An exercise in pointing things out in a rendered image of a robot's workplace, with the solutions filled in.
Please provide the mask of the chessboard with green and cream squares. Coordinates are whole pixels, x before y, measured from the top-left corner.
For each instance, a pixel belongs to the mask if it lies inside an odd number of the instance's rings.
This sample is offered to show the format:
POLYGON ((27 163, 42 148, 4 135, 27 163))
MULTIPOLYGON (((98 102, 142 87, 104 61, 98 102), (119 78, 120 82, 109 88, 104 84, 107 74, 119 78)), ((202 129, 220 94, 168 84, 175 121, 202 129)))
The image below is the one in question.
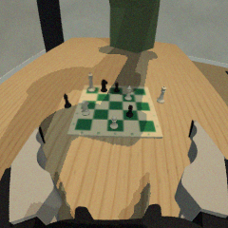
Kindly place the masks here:
POLYGON ((124 97, 128 86, 119 85, 120 92, 114 92, 114 85, 106 85, 107 92, 102 92, 101 85, 94 85, 95 91, 89 92, 85 85, 77 104, 68 136, 100 138, 138 138, 162 139, 162 130, 153 105, 148 87, 131 86, 131 101, 124 97), (82 101, 89 102, 90 114, 82 114, 82 101), (133 117, 126 117, 128 107, 133 106, 133 117), (112 117, 116 116, 117 129, 110 128, 112 117))

